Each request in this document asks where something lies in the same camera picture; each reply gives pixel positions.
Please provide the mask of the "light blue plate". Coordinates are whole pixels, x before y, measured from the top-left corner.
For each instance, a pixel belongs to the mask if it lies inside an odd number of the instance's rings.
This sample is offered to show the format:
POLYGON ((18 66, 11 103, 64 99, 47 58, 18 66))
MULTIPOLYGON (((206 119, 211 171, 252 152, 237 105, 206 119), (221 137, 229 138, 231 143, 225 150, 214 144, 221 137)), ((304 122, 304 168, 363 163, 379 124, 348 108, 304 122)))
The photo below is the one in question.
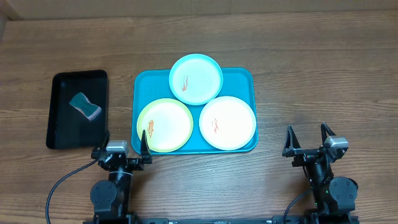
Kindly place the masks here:
POLYGON ((218 96, 222 86, 221 67, 207 55, 186 55, 170 69, 169 87, 178 100, 188 105, 208 103, 218 96))

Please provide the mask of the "green and pink sponge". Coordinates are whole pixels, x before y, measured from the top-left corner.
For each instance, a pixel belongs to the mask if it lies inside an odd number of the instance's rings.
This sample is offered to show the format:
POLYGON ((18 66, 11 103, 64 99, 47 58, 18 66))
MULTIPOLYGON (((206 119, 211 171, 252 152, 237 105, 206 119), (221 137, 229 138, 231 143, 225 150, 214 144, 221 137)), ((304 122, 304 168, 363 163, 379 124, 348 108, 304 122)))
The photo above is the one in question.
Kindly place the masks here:
POLYGON ((78 110, 87 120, 94 120, 102 111, 101 107, 89 101, 82 92, 77 93, 69 104, 78 110))

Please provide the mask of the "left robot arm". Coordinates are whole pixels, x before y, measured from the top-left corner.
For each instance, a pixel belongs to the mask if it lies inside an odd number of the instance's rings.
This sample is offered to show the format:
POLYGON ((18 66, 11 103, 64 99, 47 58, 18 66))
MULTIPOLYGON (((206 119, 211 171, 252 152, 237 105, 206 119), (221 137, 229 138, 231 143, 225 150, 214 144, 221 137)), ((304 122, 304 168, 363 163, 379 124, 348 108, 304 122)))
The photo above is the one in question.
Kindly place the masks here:
POLYGON ((146 132, 142 132, 141 156, 129 158, 125 140, 111 141, 110 133, 104 135, 102 145, 93 149, 91 157, 98 165, 109 172, 106 180, 101 180, 91 188, 90 200, 94 205, 93 223, 138 224, 141 219, 129 209, 134 171, 144 170, 152 163, 152 155, 147 143, 146 132))

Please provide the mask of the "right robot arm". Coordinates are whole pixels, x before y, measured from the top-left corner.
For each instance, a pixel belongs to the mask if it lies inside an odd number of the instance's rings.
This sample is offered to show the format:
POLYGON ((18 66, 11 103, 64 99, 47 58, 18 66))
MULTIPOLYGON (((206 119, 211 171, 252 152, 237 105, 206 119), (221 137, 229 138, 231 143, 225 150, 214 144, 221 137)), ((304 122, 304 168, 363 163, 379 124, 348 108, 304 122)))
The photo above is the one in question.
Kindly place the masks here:
POLYGON ((289 203, 282 223, 359 223, 359 218, 351 215, 355 210, 358 184, 348 177, 335 177, 331 169, 331 164, 347 152, 348 140, 336 135, 326 123, 322 123, 320 129, 320 146, 302 149, 291 125, 287 127, 282 156, 293 159, 292 167, 303 169, 310 188, 289 203), (299 217, 290 216, 293 205, 308 194, 313 195, 315 208, 307 209, 299 217))

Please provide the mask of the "yellow-green plate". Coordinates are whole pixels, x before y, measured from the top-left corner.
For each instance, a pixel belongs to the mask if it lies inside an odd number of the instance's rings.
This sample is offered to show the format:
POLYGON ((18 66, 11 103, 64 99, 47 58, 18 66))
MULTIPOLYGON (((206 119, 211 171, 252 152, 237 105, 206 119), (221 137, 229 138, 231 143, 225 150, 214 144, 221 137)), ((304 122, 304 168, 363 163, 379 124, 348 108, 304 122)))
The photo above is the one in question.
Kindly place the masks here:
POLYGON ((182 102, 161 98, 144 107, 137 118, 139 138, 146 133, 149 149, 169 153, 180 149, 193 132, 193 116, 182 102))

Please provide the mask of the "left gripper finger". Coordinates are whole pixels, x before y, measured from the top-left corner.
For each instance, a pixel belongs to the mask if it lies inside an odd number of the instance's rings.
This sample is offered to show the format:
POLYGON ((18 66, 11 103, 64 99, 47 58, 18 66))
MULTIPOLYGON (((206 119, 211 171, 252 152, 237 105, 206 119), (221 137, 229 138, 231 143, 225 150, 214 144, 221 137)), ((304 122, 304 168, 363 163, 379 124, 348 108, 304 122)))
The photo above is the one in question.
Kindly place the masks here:
POLYGON ((110 138, 110 132, 107 130, 103 136, 103 140, 101 141, 101 144, 99 145, 100 151, 103 151, 106 149, 106 146, 108 145, 110 138))
POLYGON ((141 160, 143 164, 152 163, 152 154, 150 152, 149 145, 147 142, 145 129, 142 131, 142 136, 141 136, 141 160))

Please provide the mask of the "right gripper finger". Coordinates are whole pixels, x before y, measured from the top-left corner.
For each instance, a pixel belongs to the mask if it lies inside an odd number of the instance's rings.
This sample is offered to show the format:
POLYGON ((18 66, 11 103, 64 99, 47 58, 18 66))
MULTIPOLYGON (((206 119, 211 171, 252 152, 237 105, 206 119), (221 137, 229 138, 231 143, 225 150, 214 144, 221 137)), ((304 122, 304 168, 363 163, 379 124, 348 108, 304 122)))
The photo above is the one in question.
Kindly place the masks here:
POLYGON ((298 142, 298 139, 294 133, 294 130, 291 125, 287 127, 287 137, 284 149, 282 151, 283 156, 294 156, 296 151, 301 150, 301 146, 298 142))
POLYGON ((322 123, 320 126, 322 134, 322 143, 325 143, 328 136, 335 136, 336 134, 329 128, 326 123, 322 123))

